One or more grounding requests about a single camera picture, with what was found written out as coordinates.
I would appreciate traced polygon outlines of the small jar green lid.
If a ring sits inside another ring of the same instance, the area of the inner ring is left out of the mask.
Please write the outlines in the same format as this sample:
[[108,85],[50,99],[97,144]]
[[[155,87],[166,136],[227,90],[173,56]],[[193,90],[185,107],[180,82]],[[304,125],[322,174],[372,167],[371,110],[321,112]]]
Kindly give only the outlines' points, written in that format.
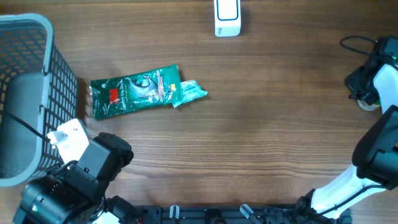
[[374,110],[376,110],[376,109],[378,109],[378,108],[381,107],[381,106],[378,105],[378,104],[371,104],[371,105],[369,105],[369,104],[367,104],[364,100],[358,100],[358,105],[359,105],[362,109],[364,109],[364,110],[366,110],[366,111],[374,111]]

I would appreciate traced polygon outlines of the light blue tissue pack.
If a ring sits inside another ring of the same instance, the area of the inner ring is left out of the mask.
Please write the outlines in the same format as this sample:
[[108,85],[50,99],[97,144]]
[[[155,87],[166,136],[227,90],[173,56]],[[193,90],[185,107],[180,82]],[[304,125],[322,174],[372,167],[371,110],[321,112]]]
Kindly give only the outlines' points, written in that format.
[[191,102],[193,100],[202,98],[208,94],[207,91],[202,90],[201,86],[196,80],[188,80],[181,82],[181,99],[172,103],[173,107],[176,108],[184,103]]

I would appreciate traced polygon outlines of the green snack bag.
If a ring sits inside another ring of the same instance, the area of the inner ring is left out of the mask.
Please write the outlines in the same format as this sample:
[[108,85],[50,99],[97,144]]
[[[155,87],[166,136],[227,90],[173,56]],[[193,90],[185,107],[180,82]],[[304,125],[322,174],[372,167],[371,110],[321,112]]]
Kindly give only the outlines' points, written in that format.
[[94,119],[172,104],[182,98],[176,65],[124,77],[92,80],[90,87]]

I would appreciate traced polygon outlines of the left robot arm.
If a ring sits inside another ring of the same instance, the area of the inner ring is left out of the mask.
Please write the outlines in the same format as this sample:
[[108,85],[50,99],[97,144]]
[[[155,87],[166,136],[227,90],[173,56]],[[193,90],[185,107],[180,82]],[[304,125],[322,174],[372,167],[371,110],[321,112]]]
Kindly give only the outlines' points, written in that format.
[[13,223],[138,223],[139,211],[121,197],[105,192],[134,157],[125,140],[110,133],[93,138],[77,161],[55,165],[30,181]]

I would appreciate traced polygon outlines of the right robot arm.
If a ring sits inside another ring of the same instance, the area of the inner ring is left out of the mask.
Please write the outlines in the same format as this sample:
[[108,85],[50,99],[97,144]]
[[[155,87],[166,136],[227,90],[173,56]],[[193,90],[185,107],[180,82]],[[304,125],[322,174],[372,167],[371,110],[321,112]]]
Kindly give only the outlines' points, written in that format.
[[367,56],[364,65],[345,78],[349,98],[382,116],[357,143],[351,165],[328,185],[311,190],[292,210],[294,223],[342,223],[343,214],[366,197],[397,187],[397,37],[371,39],[373,49],[347,50]]

